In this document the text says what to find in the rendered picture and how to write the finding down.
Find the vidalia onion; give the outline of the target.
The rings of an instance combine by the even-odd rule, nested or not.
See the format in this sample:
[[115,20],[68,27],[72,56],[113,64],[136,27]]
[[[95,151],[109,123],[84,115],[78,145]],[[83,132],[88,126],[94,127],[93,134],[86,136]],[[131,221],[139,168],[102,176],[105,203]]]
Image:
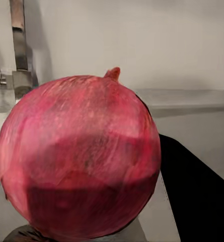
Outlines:
[[33,232],[16,242],[81,242],[116,234],[154,194],[161,144],[147,105],[118,83],[78,75],[33,88],[0,130],[0,181]]

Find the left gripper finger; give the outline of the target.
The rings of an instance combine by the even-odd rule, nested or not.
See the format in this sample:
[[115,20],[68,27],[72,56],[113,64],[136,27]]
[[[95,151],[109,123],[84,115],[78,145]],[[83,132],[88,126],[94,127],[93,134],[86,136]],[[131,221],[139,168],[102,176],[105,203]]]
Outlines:
[[224,179],[177,140],[159,137],[160,169],[181,242],[224,242]]

